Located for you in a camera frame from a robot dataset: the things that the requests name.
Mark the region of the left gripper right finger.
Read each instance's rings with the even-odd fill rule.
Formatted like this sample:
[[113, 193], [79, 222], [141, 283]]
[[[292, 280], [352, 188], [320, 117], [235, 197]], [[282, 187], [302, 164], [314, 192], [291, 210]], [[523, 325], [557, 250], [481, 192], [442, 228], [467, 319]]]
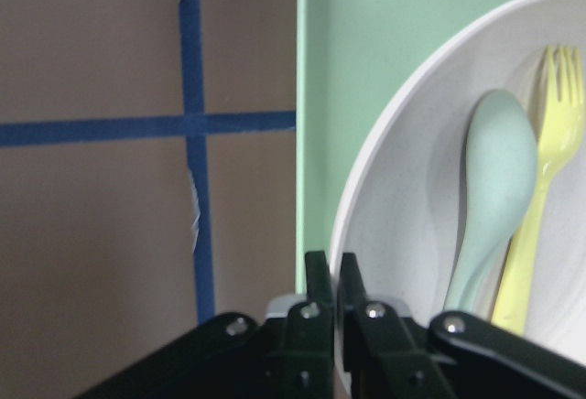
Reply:
[[342, 367], [352, 398], [454, 398], [450, 382], [397, 310], [367, 295], [354, 253], [342, 255], [337, 285]]

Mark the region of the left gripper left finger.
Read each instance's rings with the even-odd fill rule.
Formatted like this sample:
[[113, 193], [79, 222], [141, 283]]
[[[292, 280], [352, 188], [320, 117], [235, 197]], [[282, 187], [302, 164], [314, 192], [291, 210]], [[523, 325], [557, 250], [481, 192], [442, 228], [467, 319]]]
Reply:
[[273, 343], [265, 359], [270, 398], [333, 397], [333, 294], [323, 251], [304, 255], [306, 292], [271, 300], [266, 325]]

